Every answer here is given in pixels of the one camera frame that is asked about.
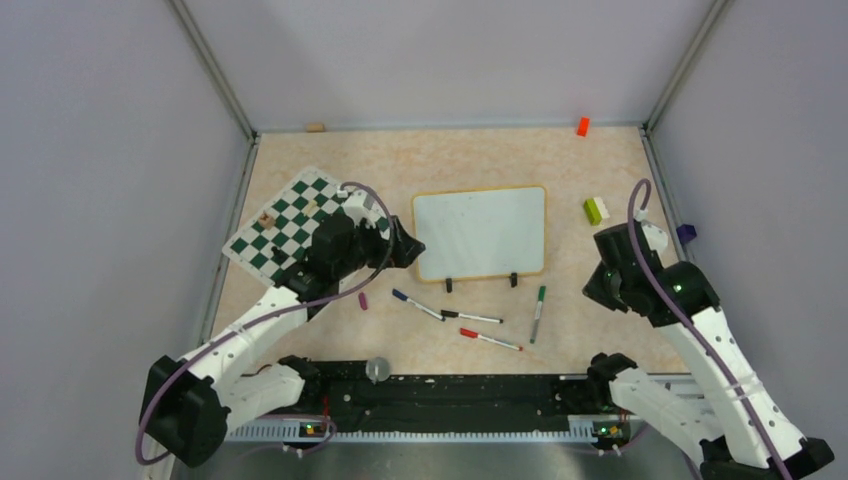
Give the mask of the green white chess mat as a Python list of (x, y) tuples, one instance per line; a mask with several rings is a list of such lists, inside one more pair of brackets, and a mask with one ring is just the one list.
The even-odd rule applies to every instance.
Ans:
[[(385, 208), (373, 189), (355, 181), (340, 182), (317, 168), (307, 167), (267, 201), (246, 225), (240, 227), (225, 242), (222, 252), (262, 284), (291, 291), (300, 303), (332, 298), (344, 289), (345, 281), (359, 271), (368, 269), (377, 275), (387, 269), (363, 267), (335, 282), (313, 282), (307, 276), (307, 248), (311, 244), (312, 233), (324, 217), (344, 213), (342, 203), (347, 193), (355, 190), (364, 190), (373, 198), (374, 227), (379, 226), (382, 237), (389, 239), (391, 217), (395, 215)], [(314, 200), (318, 208), (307, 216), (303, 209), (310, 200)], [(276, 219), (275, 226), (269, 230), (264, 230), (257, 223), (263, 212)], [(283, 264), (271, 259), (272, 246), (289, 255)]]

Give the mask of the yellow-framed whiteboard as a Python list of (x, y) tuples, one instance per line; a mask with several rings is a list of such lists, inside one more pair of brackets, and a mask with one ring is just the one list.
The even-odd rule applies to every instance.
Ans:
[(541, 185), (422, 193), (411, 200), (425, 283), (536, 275), (546, 266), (547, 190)]

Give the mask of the purple toy block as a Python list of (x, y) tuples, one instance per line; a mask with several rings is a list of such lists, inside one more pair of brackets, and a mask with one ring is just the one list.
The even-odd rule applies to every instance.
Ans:
[(698, 233), (696, 227), (691, 224), (682, 224), (676, 228), (676, 234), (679, 242), (682, 245), (687, 245), (697, 238)]

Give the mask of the green white toy block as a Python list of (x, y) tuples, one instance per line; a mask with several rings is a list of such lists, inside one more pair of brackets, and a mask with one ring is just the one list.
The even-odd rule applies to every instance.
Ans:
[(591, 226), (599, 226), (610, 218), (608, 208), (601, 197), (591, 197), (583, 203), (584, 212)]

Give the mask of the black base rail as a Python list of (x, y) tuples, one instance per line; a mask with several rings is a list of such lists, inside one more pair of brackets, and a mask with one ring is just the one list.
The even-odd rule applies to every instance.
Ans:
[(616, 412), (583, 376), (402, 374), (373, 382), (363, 361), (295, 364), (304, 390), (275, 414), (327, 416), (342, 433), (563, 432), (574, 415)]

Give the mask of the wooden cube chess piece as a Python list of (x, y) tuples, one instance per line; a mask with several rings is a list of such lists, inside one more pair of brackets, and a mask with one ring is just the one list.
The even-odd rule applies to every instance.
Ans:
[(257, 223), (264, 229), (269, 230), (275, 226), (276, 219), (268, 212), (263, 212), (257, 219)]

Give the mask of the black capped marker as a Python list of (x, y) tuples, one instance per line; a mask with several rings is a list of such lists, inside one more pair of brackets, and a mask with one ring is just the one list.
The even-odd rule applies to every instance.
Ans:
[(462, 319), (462, 320), (470, 320), (476, 322), (485, 322), (489, 324), (497, 324), (501, 325), (504, 323), (504, 320), (501, 318), (494, 317), (486, 317), (474, 314), (466, 314), (462, 312), (452, 311), (452, 310), (440, 310), (439, 315), (441, 318), (446, 321), (447, 319)]

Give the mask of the blue capped marker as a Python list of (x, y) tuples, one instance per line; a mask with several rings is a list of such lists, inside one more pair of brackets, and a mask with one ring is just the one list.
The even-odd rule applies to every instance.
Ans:
[(405, 302), (405, 303), (408, 303), (408, 304), (412, 305), (412, 306), (413, 306), (413, 307), (415, 307), (416, 309), (418, 309), (418, 310), (420, 310), (420, 311), (424, 312), (425, 314), (427, 314), (427, 315), (429, 315), (429, 316), (431, 316), (431, 317), (435, 318), (435, 319), (436, 319), (436, 320), (438, 320), (438, 321), (441, 321), (441, 322), (444, 322), (444, 321), (445, 321), (445, 317), (444, 317), (444, 316), (443, 316), (440, 312), (437, 312), (437, 311), (435, 311), (435, 310), (433, 310), (433, 309), (431, 309), (431, 308), (429, 308), (429, 307), (427, 307), (427, 306), (425, 306), (425, 305), (421, 304), (420, 302), (418, 302), (418, 301), (414, 300), (413, 298), (409, 297), (408, 295), (404, 294), (403, 292), (401, 292), (401, 291), (399, 291), (399, 290), (397, 290), (397, 289), (393, 289), (393, 290), (392, 290), (392, 295), (393, 295), (395, 298), (397, 298), (398, 300), (401, 300), (401, 301), (403, 301), (403, 302)]

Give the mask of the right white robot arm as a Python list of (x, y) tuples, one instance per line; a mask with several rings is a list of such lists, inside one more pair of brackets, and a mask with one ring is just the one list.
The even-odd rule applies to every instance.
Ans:
[(708, 406), (680, 399), (622, 353), (592, 358), (589, 404), (635, 414), (674, 443), (704, 479), (803, 479), (833, 462), (828, 443), (803, 434), (767, 392), (702, 270), (687, 261), (662, 264), (663, 236), (649, 222), (596, 233), (600, 262), (583, 293), (647, 319), (683, 360)]

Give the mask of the green capped marker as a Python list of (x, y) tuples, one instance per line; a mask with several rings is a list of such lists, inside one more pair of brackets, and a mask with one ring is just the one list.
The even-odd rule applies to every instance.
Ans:
[(537, 339), (537, 335), (538, 335), (538, 331), (539, 331), (539, 325), (540, 325), (542, 312), (543, 312), (543, 305), (544, 305), (544, 300), (545, 300), (545, 296), (546, 296), (546, 291), (547, 291), (547, 287), (545, 285), (542, 285), (542, 286), (539, 287), (538, 292), (537, 292), (537, 300), (536, 300), (535, 310), (534, 310), (534, 315), (533, 315), (532, 330), (531, 330), (531, 335), (530, 335), (530, 338), (529, 338), (529, 342), (531, 344), (534, 344), (536, 342), (536, 339)]

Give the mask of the red capped marker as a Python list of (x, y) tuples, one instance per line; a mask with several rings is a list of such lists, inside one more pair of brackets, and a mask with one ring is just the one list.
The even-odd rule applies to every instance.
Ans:
[(498, 345), (498, 346), (501, 346), (501, 347), (504, 347), (504, 348), (508, 348), (510, 350), (514, 350), (514, 351), (523, 351), (524, 350), (524, 348), (521, 345), (513, 344), (513, 343), (510, 343), (510, 342), (507, 342), (507, 341), (504, 341), (504, 340), (500, 340), (500, 339), (496, 339), (496, 338), (493, 338), (493, 337), (490, 337), (490, 336), (486, 336), (486, 335), (480, 334), (476, 331), (473, 331), (473, 330), (470, 330), (470, 329), (467, 329), (467, 328), (460, 328), (459, 333), (463, 337), (475, 339), (475, 340), (479, 340), (479, 341), (483, 341), (483, 342), (487, 342), (487, 343), (491, 343), (491, 344)]

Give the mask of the orange toy block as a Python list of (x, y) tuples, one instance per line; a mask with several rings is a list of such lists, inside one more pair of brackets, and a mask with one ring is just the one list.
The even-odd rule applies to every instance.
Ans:
[(591, 125), (591, 119), (589, 117), (582, 117), (578, 123), (576, 129), (576, 135), (579, 137), (586, 137)]

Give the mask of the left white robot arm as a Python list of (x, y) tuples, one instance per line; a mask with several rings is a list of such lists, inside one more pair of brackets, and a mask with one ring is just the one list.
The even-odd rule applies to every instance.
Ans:
[(317, 316), (329, 303), (357, 292), (345, 279), (363, 268), (374, 279), (387, 268), (405, 269), (426, 250), (395, 215), (388, 230), (366, 218), (337, 212), (320, 220), (303, 255), (265, 294), (217, 336), (178, 359), (163, 356), (150, 368), (142, 401), (135, 454), (141, 465), (150, 437), (183, 464), (209, 460), (230, 432), (265, 413), (290, 406), (308, 413), (320, 386), (286, 363), (249, 375), (248, 369), (277, 341)]

